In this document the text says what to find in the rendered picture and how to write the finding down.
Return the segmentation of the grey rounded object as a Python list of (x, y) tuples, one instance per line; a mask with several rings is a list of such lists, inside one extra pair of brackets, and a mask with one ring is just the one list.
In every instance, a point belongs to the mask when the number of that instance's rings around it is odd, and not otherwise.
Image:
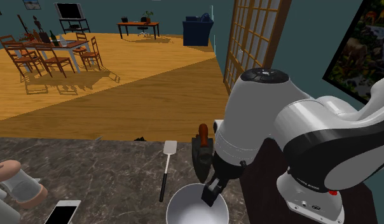
[(7, 193), (0, 189), (0, 224), (19, 224), (20, 213), (3, 201), (6, 196)]

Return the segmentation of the large framed nature painting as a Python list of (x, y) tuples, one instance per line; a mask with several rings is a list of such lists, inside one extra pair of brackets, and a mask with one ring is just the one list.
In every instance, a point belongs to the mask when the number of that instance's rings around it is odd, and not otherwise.
[(368, 103), (371, 87), (384, 78), (384, 0), (363, 0), (323, 79)]

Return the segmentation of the white dining table with bottles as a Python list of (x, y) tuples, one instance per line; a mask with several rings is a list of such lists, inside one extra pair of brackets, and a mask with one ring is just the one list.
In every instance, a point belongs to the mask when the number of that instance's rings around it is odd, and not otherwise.
[(53, 41), (51, 41), (51, 45), (54, 50), (61, 50), (61, 51), (67, 51), (70, 55), (70, 59), (72, 60), (77, 72), (80, 72), (79, 65), (76, 60), (75, 54), (73, 54), (73, 50), (80, 47), (80, 46), (85, 46), (87, 48), (87, 52), (90, 52), (90, 47), (89, 47), (89, 40), (65, 40), (63, 35), (59, 34), (58, 39), (57, 39), (58, 46), (54, 44)]

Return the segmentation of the television on black stand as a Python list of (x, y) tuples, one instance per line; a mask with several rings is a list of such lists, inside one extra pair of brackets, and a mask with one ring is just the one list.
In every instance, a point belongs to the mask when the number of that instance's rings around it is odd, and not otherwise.
[(90, 26), (84, 16), (80, 3), (54, 3), (53, 4), (62, 27), (63, 33), (69, 32), (90, 32)]

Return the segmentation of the clear jar with tan lid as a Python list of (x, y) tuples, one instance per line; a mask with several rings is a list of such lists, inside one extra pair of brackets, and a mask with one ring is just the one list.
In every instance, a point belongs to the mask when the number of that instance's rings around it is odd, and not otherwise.
[(21, 163), (16, 160), (0, 163), (0, 184), (24, 209), (39, 205), (48, 195), (48, 190), (26, 174), (21, 168)]

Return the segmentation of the wooden lattice door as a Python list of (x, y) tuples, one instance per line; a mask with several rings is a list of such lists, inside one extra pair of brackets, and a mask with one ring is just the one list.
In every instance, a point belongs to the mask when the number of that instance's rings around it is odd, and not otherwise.
[(246, 70), (270, 68), (292, 0), (235, 0), (223, 83), (231, 92)]

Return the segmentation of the black office chair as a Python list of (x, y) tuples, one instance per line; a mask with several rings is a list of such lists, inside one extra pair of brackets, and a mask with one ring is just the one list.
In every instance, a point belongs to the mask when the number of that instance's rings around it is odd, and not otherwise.
[[(147, 18), (146, 17), (142, 17), (141, 18), (141, 22), (147, 22)], [(148, 35), (148, 33), (146, 32), (146, 30), (148, 30), (148, 27), (146, 27), (146, 26), (139, 26), (138, 30), (141, 30), (141, 32), (138, 34), (138, 36), (140, 36), (140, 35), (147, 36)]]

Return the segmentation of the brown desk with plant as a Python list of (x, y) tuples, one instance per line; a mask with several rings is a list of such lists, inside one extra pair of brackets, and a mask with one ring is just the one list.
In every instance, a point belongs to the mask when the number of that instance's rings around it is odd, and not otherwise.
[(153, 28), (153, 34), (154, 34), (154, 39), (156, 39), (157, 36), (160, 35), (159, 33), (159, 22), (152, 22), (151, 17), (154, 15), (152, 11), (145, 11), (143, 13), (143, 17), (145, 18), (145, 21), (141, 22), (120, 22), (117, 23), (118, 30), (120, 37), (123, 38), (123, 33), (121, 28), (125, 27), (126, 29), (126, 34), (128, 35), (128, 27), (152, 27)]

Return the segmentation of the white bowl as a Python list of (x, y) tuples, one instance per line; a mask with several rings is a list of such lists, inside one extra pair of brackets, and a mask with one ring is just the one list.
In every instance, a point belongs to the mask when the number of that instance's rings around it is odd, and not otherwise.
[(229, 224), (228, 206), (219, 195), (212, 207), (202, 199), (204, 184), (193, 183), (180, 188), (170, 199), (167, 224)]

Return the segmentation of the white smartphone with black screen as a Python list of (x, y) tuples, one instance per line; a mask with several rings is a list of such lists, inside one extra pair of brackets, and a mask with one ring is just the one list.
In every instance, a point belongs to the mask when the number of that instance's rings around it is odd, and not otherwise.
[(58, 201), (44, 224), (71, 224), (71, 220), (80, 204), (80, 200)]

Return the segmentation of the small framed wall picture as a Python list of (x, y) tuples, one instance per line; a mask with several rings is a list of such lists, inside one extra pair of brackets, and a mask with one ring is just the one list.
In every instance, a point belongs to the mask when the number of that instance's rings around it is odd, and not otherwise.
[(22, 0), (27, 10), (40, 10), (41, 6), (38, 0)]

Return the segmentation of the brown wooden chair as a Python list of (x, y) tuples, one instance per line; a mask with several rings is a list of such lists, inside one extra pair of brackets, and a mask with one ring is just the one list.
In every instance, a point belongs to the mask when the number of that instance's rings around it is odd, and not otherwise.
[[(64, 75), (66, 78), (66, 74), (64, 72), (63, 67), (66, 65), (70, 65), (71, 69), (73, 72), (75, 72), (72, 62), (69, 57), (58, 57), (57, 54), (55, 53), (53, 47), (49, 43), (35, 43), (33, 44), (34, 48), (36, 49), (39, 59), (43, 63), (44, 68), (49, 72), (49, 75), (51, 77), (51, 71), (49, 70), (50, 67), (57, 67), (60, 72)], [(53, 54), (53, 57), (45, 59), (43, 57), (43, 53), (45, 52), (51, 52)]]
[(19, 56), (22, 56), (25, 54), (25, 50), (9, 50), (8, 49), (8, 43), (15, 42), (15, 39), (12, 35), (6, 35), (6, 36), (0, 36), (0, 42), (5, 49), (6, 53), (11, 57), (11, 58), (17, 58)]
[(95, 36), (91, 39), (91, 42), (92, 42), (93, 51), (83, 53), (80, 57), (86, 70), (88, 70), (86, 66), (86, 62), (90, 63), (91, 60), (97, 62), (98, 69), (100, 70), (99, 64), (103, 65), (103, 63), (102, 63), (102, 58), (100, 56), (100, 52), (99, 52), (99, 48), (98, 48), (98, 44)]
[[(20, 74), (24, 76), (23, 71), (21, 70), (21, 65), (27, 65), (28, 68), (34, 66), (41, 76), (41, 72), (38, 69), (38, 65), (43, 65), (40, 57), (37, 55), (35, 51), (28, 51), (25, 45), (22, 42), (5, 42), (3, 43), (3, 47), (6, 50), (6, 53), (11, 57), (14, 65), (19, 70)], [(25, 51), (24, 55), (21, 56), (12, 56), (11, 51)]]
[[(86, 34), (84, 32), (77, 32), (76, 33), (77, 40), (87, 40)], [(80, 46), (73, 50), (73, 54), (75, 55), (82, 55), (87, 52), (87, 48), (85, 46)]]

